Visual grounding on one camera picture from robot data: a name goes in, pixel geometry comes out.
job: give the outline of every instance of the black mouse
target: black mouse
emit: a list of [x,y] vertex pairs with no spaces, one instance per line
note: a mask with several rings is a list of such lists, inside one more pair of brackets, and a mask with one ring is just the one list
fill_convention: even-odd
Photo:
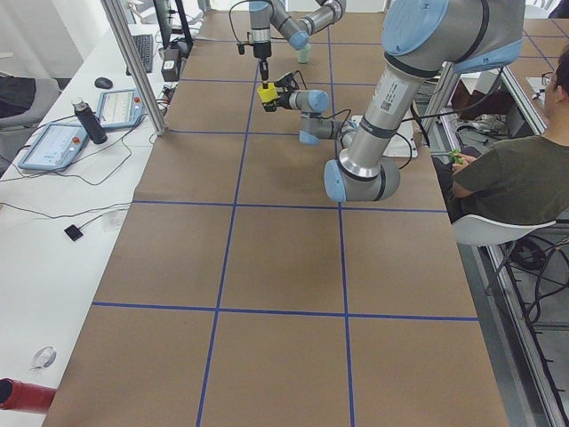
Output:
[[100,89],[110,89],[113,87],[113,82],[106,77],[98,77],[95,79],[95,87]]

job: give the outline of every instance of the olive green shirt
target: olive green shirt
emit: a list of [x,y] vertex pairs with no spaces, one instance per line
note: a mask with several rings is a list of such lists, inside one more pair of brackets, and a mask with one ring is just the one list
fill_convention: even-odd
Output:
[[569,147],[541,136],[497,142],[453,175],[474,194],[454,199],[461,212],[450,214],[517,225],[553,221],[569,206],[568,178]]

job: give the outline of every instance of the green cup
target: green cup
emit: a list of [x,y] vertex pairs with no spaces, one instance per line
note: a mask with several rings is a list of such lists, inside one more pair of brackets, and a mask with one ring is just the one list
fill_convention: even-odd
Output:
[[308,64],[309,63],[310,48],[311,48],[310,43],[306,43],[306,45],[302,49],[300,49],[299,51],[296,51],[296,58],[300,64]]

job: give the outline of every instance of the white desk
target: white desk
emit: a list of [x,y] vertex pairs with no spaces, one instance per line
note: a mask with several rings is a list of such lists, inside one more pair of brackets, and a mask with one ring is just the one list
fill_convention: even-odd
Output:
[[[133,34],[156,32],[157,26],[132,27]],[[156,54],[153,73],[148,75],[156,95],[164,85],[161,64]],[[77,71],[44,123],[72,115],[71,100],[77,97],[95,109],[101,89],[95,88],[93,81],[101,76],[114,82],[113,89],[134,87],[132,78],[125,74],[124,60],[110,31]],[[132,156],[98,186],[57,175],[5,181],[19,177],[11,166],[0,181],[0,201],[53,216],[130,202],[152,150],[149,139],[153,133],[150,120],[145,118],[124,139]],[[107,147],[123,134],[124,131],[108,133],[108,141],[99,146],[89,142],[80,158]],[[128,154],[128,149],[118,142],[64,173],[100,181]],[[110,227],[108,221],[100,218],[85,227],[84,236],[76,242],[63,230],[70,224],[80,226],[102,212],[48,220],[7,206],[0,209],[0,378],[58,387],[122,222]],[[32,357],[45,346],[54,347],[57,358],[50,367],[32,372]],[[0,411],[3,427],[39,426],[43,419],[43,415]]]

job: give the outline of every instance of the black bottle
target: black bottle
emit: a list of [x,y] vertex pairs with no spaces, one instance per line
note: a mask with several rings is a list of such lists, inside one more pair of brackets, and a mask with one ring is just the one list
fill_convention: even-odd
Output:
[[82,99],[74,100],[73,109],[75,111],[75,115],[83,125],[83,128],[89,135],[89,138],[95,144],[102,144],[108,139],[105,130],[101,127],[99,123],[99,119],[94,115],[92,112],[91,107],[89,104],[83,101]]

